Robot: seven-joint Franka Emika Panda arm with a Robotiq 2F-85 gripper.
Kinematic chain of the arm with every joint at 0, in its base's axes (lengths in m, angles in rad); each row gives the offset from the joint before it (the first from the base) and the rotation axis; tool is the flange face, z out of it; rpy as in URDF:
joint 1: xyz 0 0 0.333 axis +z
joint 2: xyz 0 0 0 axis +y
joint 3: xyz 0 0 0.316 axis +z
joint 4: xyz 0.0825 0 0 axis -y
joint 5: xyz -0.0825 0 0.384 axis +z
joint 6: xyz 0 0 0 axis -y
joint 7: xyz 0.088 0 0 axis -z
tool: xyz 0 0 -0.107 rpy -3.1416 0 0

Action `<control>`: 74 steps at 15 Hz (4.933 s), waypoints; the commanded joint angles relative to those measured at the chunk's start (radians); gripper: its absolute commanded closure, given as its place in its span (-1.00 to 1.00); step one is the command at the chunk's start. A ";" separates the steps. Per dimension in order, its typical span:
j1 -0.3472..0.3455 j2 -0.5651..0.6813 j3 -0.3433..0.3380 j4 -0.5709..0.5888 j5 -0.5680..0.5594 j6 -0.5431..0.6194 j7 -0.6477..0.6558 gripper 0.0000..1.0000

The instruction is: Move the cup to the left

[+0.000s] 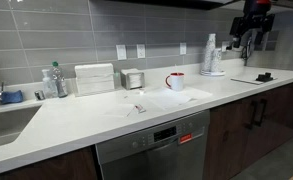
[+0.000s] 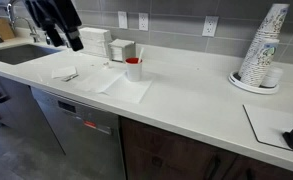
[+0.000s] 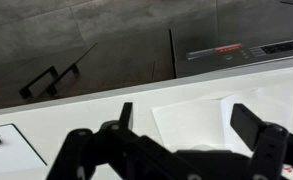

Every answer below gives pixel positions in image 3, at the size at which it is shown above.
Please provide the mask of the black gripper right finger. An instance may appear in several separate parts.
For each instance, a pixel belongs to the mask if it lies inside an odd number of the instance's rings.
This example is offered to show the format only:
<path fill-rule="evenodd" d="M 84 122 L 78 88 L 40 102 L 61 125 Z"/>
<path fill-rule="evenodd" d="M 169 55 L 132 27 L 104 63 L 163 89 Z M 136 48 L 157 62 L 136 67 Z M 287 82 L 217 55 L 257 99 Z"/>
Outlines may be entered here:
<path fill-rule="evenodd" d="M 233 105 L 230 125 L 253 152 L 245 178 L 284 180 L 283 166 L 293 168 L 293 133 L 279 124 L 263 121 L 241 103 Z"/>

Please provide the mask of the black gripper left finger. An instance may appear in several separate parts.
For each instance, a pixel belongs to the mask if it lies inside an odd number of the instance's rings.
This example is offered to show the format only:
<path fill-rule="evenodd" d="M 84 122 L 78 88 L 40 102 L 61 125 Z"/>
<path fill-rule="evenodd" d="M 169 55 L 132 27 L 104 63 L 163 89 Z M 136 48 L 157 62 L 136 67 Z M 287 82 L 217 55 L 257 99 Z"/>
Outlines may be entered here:
<path fill-rule="evenodd" d="M 46 180 L 90 180 L 105 164 L 123 180 L 172 180 L 162 163 L 167 151 L 133 133 L 132 124 L 133 103 L 125 102 L 119 119 L 103 123 L 96 133 L 87 128 L 72 130 Z"/>

